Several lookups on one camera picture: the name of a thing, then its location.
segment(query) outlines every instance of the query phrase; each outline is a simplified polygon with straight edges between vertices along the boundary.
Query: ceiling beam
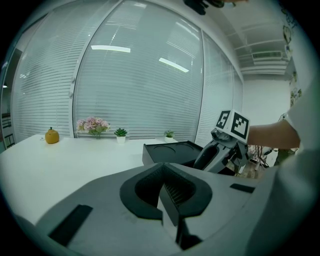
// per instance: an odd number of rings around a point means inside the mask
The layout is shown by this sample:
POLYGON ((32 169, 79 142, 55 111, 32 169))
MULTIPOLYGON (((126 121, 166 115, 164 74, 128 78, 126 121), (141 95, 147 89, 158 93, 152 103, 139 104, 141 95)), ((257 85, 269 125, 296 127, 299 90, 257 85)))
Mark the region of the ceiling beam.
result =
POLYGON ((256 45, 262 45, 262 44, 268 44, 268 43, 274 43, 274 42, 283 42, 283 41, 284 41, 284 39, 266 40, 266 41, 261 41, 261 42, 250 43, 250 44, 240 46, 240 47, 234 48, 234 49, 239 50, 239 49, 246 48, 249 46, 256 46, 256 45))
POLYGON ((274 70, 274 69, 265 69, 265 70, 252 70, 252 71, 243 71, 243 75, 254 75, 254 74, 272 74, 272 75, 284 75, 286 71, 274 70))
POLYGON ((288 61, 284 60, 259 60, 253 61, 254 65, 287 65, 288 61))
MULTIPOLYGON (((268 27, 268 26, 271 26, 271 25, 279 25, 280 23, 275 21, 275 22, 268 22, 268 23, 265 23, 265 24, 260 24, 260 25, 254 25, 252 27, 248 27, 248 28, 244 28, 242 29, 241 31, 242 32, 245 32, 245 31, 250 31, 250 30, 255 30, 255 29, 259 29, 259 28, 263 28, 263 27, 268 27)), ((236 35, 237 32, 234 32, 234 33, 231 33, 231 34, 228 34, 227 37, 231 37, 231 36, 234 36, 236 35)))
POLYGON ((228 9, 228 8, 221 8, 219 9, 221 13, 225 16, 225 18, 230 22, 230 24, 233 26, 233 29, 235 30, 235 33, 238 35, 240 41, 246 45, 247 37, 245 33, 242 32, 242 28, 237 20, 236 15, 234 15, 234 8, 228 9))
POLYGON ((287 66, 283 65, 266 65, 266 66, 250 66, 241 68, 241 72, 243 71, 253 71, 253 70, 286 70, 287 66))

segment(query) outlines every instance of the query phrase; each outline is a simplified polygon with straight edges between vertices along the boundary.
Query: black box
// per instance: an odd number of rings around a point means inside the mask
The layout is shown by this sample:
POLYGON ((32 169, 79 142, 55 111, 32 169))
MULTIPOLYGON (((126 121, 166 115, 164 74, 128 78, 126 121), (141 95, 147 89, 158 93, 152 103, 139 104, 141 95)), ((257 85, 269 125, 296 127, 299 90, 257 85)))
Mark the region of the black box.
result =
POLYGON ((150 165, 154 163, 176 163, 187 167, 193 167, 202 151, 202 147, 191 141, 143 144, 142 162, 150 165))

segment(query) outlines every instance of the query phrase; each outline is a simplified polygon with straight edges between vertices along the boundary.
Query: white wall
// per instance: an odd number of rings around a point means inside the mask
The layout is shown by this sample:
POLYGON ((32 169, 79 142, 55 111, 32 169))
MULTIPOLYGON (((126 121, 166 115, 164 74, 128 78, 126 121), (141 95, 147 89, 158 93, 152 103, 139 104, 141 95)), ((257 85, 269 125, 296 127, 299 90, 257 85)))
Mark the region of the white wall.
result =
POLYGON ((289 47, 292 51, 291 54, 298 82, 303 94, 309 87, 315 75, 320 72, 320 60, 317 51, 299 24, 294 28, 292 28, 292 25, 288 24, 287 16, 282 13, 281 7, 277 1, 265 2, 268 2, 270 7, 277 14, 279 21, 291 29, 291 42, 289 43, 289 47))
MULTIPOLYGON (((242 113, 250 119, 250 125, 269 125, 290 108, 288 81, 246 80, 243 85, 242 113)), ((266 162, 273 166, 278 153, 268 155, 266 162)))

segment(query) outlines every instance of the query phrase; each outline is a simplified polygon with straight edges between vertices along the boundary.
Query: window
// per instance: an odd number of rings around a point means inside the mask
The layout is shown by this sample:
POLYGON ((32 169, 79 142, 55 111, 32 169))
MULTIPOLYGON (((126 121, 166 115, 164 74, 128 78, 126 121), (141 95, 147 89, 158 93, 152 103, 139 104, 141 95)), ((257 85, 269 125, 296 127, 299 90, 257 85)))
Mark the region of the window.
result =
POLYGON ((232 70, 233 70, 233 84, 234 84, 233 108, 237 111, 242 112, 243 84, 234 67, 232 68, 232 70))
POLYGON ((203 90, 201 31, 151 3, 125 1, 100 25, 75 82, 77 120, 100 117, 131 139, 195 141, 203 90))
POLYGON ((25 48, 15 73, 12 123, 15 142, 50 127, 70 136, 69 91, 88 35, 117 1, 84 0, 48 14, 25 48))
POLYGON ((204 147, 211 139, 222 110, 233 108, 233 66, 216 43, 203 33, 204 83, 195 143, 204 147))

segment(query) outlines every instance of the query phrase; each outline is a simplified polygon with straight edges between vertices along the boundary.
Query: ceiling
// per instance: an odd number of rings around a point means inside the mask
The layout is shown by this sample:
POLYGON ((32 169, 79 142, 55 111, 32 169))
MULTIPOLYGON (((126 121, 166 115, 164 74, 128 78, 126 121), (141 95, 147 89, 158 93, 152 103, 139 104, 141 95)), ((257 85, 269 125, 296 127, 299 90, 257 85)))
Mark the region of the ceiling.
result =
POLYGON ((238 57, 243 75, 278 75, 285 79, 288 58, 285 53, 283 23, 267 0, 226 3, 223 8, 210 6, 209 15, 225 33, 238 57), (280 51, 282 59, 254 63, 252 54, 280 51))

